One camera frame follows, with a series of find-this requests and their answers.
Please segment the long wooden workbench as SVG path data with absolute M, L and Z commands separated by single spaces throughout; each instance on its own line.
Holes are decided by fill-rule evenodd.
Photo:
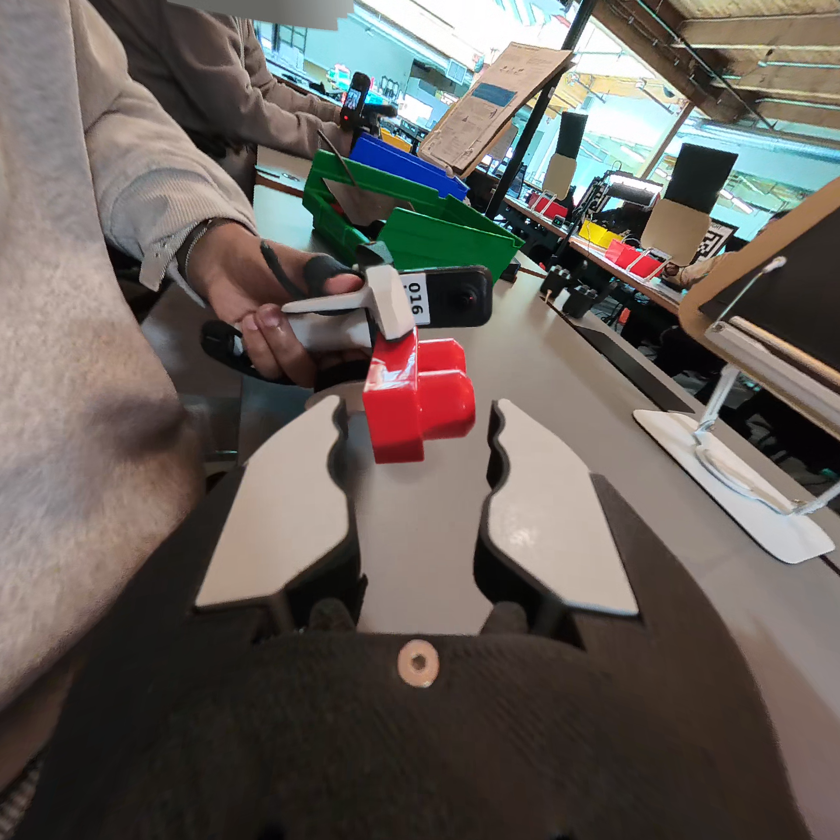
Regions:
M 500 215 L 513 226 L 525 226 L 527 236 L 525 245 L 521 247 L 523 252 L 529 251 L 534 245 L 554 247 L 568 239 L 568 246 L 585 259 L 598 265 L 612 277 L 632 287 L 637 293 L 642 294 L 661 308 L 672 314 L 678 313 L 682 296 L 676 291 L 664 287 L 657 278 L 647 280 L 613 263 L 606 257 L 605 248 L 594 245 L 588 239 L 577 234 L 569 234 L 566 227 L 551 224 L 518 199 L 505 196 Z

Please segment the cardboard sheet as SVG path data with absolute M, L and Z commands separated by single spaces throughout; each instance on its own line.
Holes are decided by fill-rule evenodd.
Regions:
M 566 70 L 572 55 L 572 50 L 510 43 L 429 131 L 418 156 L 457 176 L 472 172 L 519 109 Z

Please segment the thin black rod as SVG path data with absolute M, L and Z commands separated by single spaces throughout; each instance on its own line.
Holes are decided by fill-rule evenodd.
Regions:
M 320 130 L 320 129 L 318 129 L 318 136 L 319 136 L 320 141 L 321 141 L 321 142 L 322 142 L 322 143 L 323 143 L 323 144 L 324 144 L 324 145 L 325 145 L 325 146 L 326 146 L 326 147 L 330 150 L 330 152 L 331 152 L 331 153 L 333 153 L 333 155 L 334 155 L 334 156 L 338 159 L 338 161 L 339 161 L 339 163 L 341 164 L 341 166 L 342 166 L 342 168 L 343 168 L 344 172 L 346 173 L 346 175 L 347 175 L 347 176 L 348 176 L 348 178 L 350 179 L 350 183 L 351 183 L 353 186 L 355 186 L 356 188 L 359 188 L 360 186 L 359 186 L 359 184 L 357 183 L 357 181 L 355 180 L 354 175 L 353 175 L 352 171 L 350 170 L 350 168 L 348 167 L 346 160 L 342 157 L 341 153 L 340 153 L 340 152 L 339 152 L 339 150 L 335 147 L 335 145 L 331 142 L 331 140 L 329 139 L 329 137 L 327 137 L 327 136 L 324 134 L 324 132 L 323 132 L 322 130 Z

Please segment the red plastic block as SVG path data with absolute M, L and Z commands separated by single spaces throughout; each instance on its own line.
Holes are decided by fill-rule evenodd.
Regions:
M 466 353 L 451 338 L 377 336 L 362 391 L 378 465 L 422 462 L 430 440 L 465 437 L 476 423 Z

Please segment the black desk mat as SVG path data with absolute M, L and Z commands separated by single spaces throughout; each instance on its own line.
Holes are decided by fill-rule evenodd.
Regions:
M 572 323 L 570 326 L 659 410 L 670 413 L 694 413 L 694 409 L 680 395 L 671 391 L 642 362 L 618 345 L 619 336 L 614 332 L 601 332 Z

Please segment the yellow bin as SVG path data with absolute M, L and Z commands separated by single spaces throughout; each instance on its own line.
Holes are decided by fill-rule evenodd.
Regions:
M 584 240 L 587 248 L 607 250 L 612 242 L 623 241 L 621 234 L 615 234 L 591 219 L 585 219 L 577 235 Z

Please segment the grey metal sheet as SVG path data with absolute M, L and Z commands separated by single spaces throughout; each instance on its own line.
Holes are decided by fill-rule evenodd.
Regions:
M 382 228 L 398 209 L 413 212 L 413 205 L 403 198 L 371 192 L 357 185 L 329 178 L 322 180 L 342 214 L 358 229 Z

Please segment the person's grey hoodie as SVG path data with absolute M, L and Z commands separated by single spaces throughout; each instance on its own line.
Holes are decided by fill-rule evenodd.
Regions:
M 1 27 L 6 707 L 184 517 L 203 466 L 114 275 L 85 137 L 113 108 L 176 122 L 89 2 L 2 2 Z

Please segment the black pillar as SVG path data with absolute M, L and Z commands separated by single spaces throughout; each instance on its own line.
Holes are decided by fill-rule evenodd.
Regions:
M 537 131 L 558 84 L 560 83 L 560 79 L 569 64 L 571 56 L 575 52 L 576 47 L 579 45 L 584 29 L 590 21 L 598 4 L 599 1 L 582 1 L 579 3 L 574 20 L 571 23 L 561 47 L 561 50 L 569 53 L 569 56 L 561 67 L 553 74 L 553 76 L 540 88 L 537 101 L 532 107 L 530 116 L 528 117 L 523 132 L 521 133 L 521 137 L 513 147 L 511 160 L 505 171 L 502 173 L 499 184 L 488 203 L 486 217 L 488 217 L 492 222 L 495 221 L 497 215 L 499 214 L 503 199 L 507 196 L 508 189 L 521 168 L 523 158 L 529 149 L 532 138 Z

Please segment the green plastic bin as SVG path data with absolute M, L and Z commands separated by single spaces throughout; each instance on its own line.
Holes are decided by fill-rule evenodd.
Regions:
M 483 266 L 498 280 L 524 245 L 522 238 L 452 196 L 441 198 L 428 186 L 345 160 L 361 188 L 403 198 L 414 207 L 413 212 L 396 210 L 381 231 L 369 237 L 342 214 L 322 182 L 325 178 L 350 184 L 338 159 L 330 151 L 316 153 L 302 203 L 312 216 L 314 233 L 347 265 L 355 262 L 358 247 L 380 240 L 399 270 Z

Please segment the black beige board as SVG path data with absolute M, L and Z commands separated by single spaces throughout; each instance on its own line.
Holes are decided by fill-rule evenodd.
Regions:
M 738 153 L 683 143 L 670 182 L 640 238 L 642 251 L 664 255 L 677 266 L 690 264 L 738 158 Z
M 555 152 L 542 181 L 542 191 L 558 200 L 564 200 L 569 193 L 588 118 L 585 112 L 561 114 Z

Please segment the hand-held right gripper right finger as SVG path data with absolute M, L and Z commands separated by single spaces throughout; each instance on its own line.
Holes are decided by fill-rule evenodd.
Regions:
M 493 402 L 490 493 L 483 503 L 474 579 L 491 602 L 638 617 L 593 475 L 560 437 L 512 401 Z

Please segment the person's left forearm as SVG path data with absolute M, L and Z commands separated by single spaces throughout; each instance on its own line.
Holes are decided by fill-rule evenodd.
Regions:
M 175 254 L 200 223 L 220 218 L 256 232 L 245 194 L 164 112 L 111 108 L 85 137 L 102 232 L 140 262 L 151 291 L 166 277 L 186 287 Z

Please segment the blue plastic bin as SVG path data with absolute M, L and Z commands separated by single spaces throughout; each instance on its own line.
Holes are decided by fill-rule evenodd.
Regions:
M 350 160 L 379 172 L 433 188 L 441 198 L 452 196 L 463 202 L 468 195 L 468 186 L 456 176 L 448 175 L 444 168 L 404 152 L 368 133 L 362 133 L 354 142 Z

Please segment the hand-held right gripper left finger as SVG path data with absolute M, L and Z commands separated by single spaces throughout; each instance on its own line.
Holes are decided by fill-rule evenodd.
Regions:
M 343 476 L 347 419 L 344 400 L 328 395 L 250 456 L 197 610 L 309 611 L 327 597 L 361 609 L 360 545 Z

